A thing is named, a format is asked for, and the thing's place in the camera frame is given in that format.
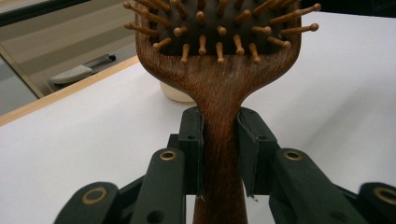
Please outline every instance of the wooden hairbrush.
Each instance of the wooden hairbrush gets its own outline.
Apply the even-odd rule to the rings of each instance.
[[[205,116],[204,188],[194,223],[248,223],[238,172],[235,118],[251,93],[285,74],[297,60],[298,0],[135,0],[136,50],[160,81],[186,92]]]

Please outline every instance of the wooden bristle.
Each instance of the wooden bristle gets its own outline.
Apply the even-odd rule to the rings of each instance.
[[[248,45],[248,49],[250,50],[251,56],[253,56],[253,62],[255,64],[260,63],[260,57],[259,54],[257,53],[257,48],[256,48],[256,44],[254,43],[250,43]]]
[[[153,21],[153,22],[157,22],[159,24],[162,24],[165,27],[169,27],[171,25],[170,21],[167,21],[164,18],[161,18],[157,15],[154,15],[152,13],[150,13],[147,9],[143,9],[142,10],[142,14],[141,16],[143,16],[144,18],[148,19],[149,21]]]
[[[235,24],[240,25],[243,22],[250,20],[250,18],[251,18],[251,11],[245,10],[235,18],[234,22]]]
[[[251,32],[253,32],[253,34],[255,35],[270,35],[272,29],[269,26],[265,26],[265,27],[253,26],[251,28]]]
[[[236,52],[235,53],[237,55],[244,55],[245,50],[242,48],[241,36],[234,35],[233,36],[233,42],[235,43],[235,46],[236,46]]]
[[[205,16],[205,13],[203,11],[197,12],[196,18],[197,18],[198,23],[200,25],[205,25],[206,24],[206,16]]]
[[[183,35],[186,35],[188,31],[189,31],[189,29],[185,26],[177,27],[174,30],[174,34],[175,34],[175,36],[183,36]]]
[[[310,12],[313,12],[313,11],[320,11],[320,10],[321,10],[321,4],[316,3],[316,4],[314,4],[312,7],[307,7],[307,8],[301,9],[301,13],[302,13],[303,15],[305,15],[305,14],[308,14],[308,13],[310,13]]]
[[[280,40],[280,39],[278,39],[276,37],[273,37],[273,36],[268,36],[267,37],[267,41],[269,43],[271,43],[271,44],[278,45],[278,46],[280,46],[281,48],[284,48],[284,49],[288,49],[291,46],[291,43],[289,41],[283,41],[283,40]]]
[[[152,48],[154,49],[154,51],[160,51],[162,48],[170,45],[171,43],[172,43],[171,37],[166,37],[161,42],[153,44]]]
[[[282,4],[284,4],[286,1],[288,1],[288,0],[275,0],[275,1],[273,2],[273,4],[271,4],[270,8],[271,8],[272,10],[277,9],[277,8],[280,8],[280,6],[281,6]]]
[[[319,25],[317,23],[313,23],[310,26],[303,26],[303,27],[281,30],[280,34],[281,35],[299,35],[303,32],[307,32],[307,31],[315,32],[318,28],[319,28]]]
[[[222,43],[216,43],[216,52],[218,54],[218,63],[224,63]]]
[[[283,2],[280,6],[281,7],[288,7],[288,6],[293,5],[297,1],[299,1],[299,0],[287,0],[287,1]]]
[[[225,6],[227,5],[227,3],[228,3],[228,0],[219,0],[218,16],[224,15],[224,9],[225,9]]]
[[[275,25],[275,24],[279,24],[285,21],[291,21],[293,19],[299,18],[303,16],[303,13],[300,9],[297,9],[289,14],[285,14],[283,16],[280,17],[276,17],[270,20],[270,25]]]
[[[188,60],[189,51],[190,51],[190,45],[189,44],[184,44],[183,45],[183,52],[182,52],[181,59],[180,59],[180,62],[182,64],[187,64],[187,62],[189,61]]]
[[[227,29],[223,26],[218,26],[217,28],[219,35],[225,36],[227,35]]]
[[[197,5],[199,9],[204,9],[206,6],[206,0],[197,0]]]
[[[151,30],[149,28],[146,27],[140,27],[140,26],[134,26],[133,24],[131,24],[130,22],[126,22],[124,24],[124,27],[128,30],[136,30],[137,32],[143,34],[143,35],[149,35],[153,38],[158,38],[158,31],[155,30]]]
[[[186,20],[187,16],[189,15],[187,11],[181,6],[178,0],[171,0],[172,6],[176,9],[178,15],[181,19]]]
[[[157,5],[155,5],[154,3],[150,2],[149,0],[135,0],[136,3],[139,3],[145,7],[148,7],[149,9],[152,10],[158,10]]]
[[[241,6],[244,4],[244,0],[236,0],[233,6],[235,8],[241,8]]]
[[[123,7],[128,8],[128,9],[131,8],[131,6],[132,6],[131,3],[127,2],[127,1],[123,2],[122,5],[123,5]]]
[[[199,36],[199,54],[206,55],[206,36],[200,35]]]
[[[255,17],[260,16],[260,14],[262,14],[265,10],[267,10],[273,2],[274,0],[267,0],[264,3],[262,3],[259,7],[254,8],[253,16]]]
[[[157,7],[159,7],[160,9],[164,10],[165,12],[169,12],[171,10],[171,7],[165,2],[163,2],[163,0],[150,0],[150,1],[153,2],[155,5],[157,5]]]
[[[129,3],[129,2],[124,2],[123,6],[125,8],[127,8],[127,9],[131,9],[132,11],[134,11],[135,13],[137,13],[139,15],[143,15],[143,10],[142,9],[139,9],[137,7],[132,6],[131,3]]]

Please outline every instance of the brass grommet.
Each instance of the brass grommet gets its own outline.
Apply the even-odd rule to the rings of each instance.
[[[292,150],[285,151],[283,153],[283,156],[285,156],[291,161],[300,161],[303,159],[303,156],[299,152]]]
[[[396,191],[393,189],[377,187],[374,189],[374,194],[382,201],[396,205]]]
[[[100,195],[99,195],[99,197],[90,199],[90,194],[93,194],[93,193],[100,193]],[[100,201],[102,201],[106,196],[107,196],[107,190],[103,187],[99,187],[96,189],[90,189],[90,190],[88,190],[88,192],[86,192],[84,194],[84,196],[82,196],[82,202],[85,204],[95,204],[95,203],[99,203]]]
[[[174,151],[165,151],[160,154],[160,158],[163,161],[171,161],[171,160],[174,160],[176,157],[177,157],[177,154]]]

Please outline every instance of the white table surface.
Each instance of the white table surface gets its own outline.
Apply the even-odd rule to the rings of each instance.
[[[297,63],[243,106],[333,183],[396,186],[396,20],[304,16],[312,22],[320,28],[304,34]],[[190,106],[167,99],[136,64],[0,127],[0,223],[51,223],[79,188],[137,179]],[[247,200],[250,223],[273,223],[259,199]]]

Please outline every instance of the table edge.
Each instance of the table edge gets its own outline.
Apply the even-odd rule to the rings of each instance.
[[[110,77],[111,75],[114,75],[115,73],[118,73],[119,71],[130,67],[136,63],[139,63],[139,59],[137,56],[134,56],[128,60],[125,60],[121,63],[117,63],[114,66],[111,66],[107,68],[106,70],[99,72],[98,74],[95,74],[91,77],[87,77],[80,82],[77,82],[73,85],[70,85],[66,88],[63,88],[59,91],[56,91],[55,93],[52,93],[46,97],[43,97],[41,99],[38,99],[28,105],[24,105],[18,109],[15,109],[11,112],[6,113],[5,115],[0,117],[0,127],[3,125],[6,125],[13,120],[19,119],[25,115],[28,115],[32,112],[37,111],[40,108],[43,108],[47,105],[53,104],[54,102],[57,102],[64,97],[67,97],[77,91],[83,90],[86,87],[91,86],[92,84],[105,79],[106,77]]]

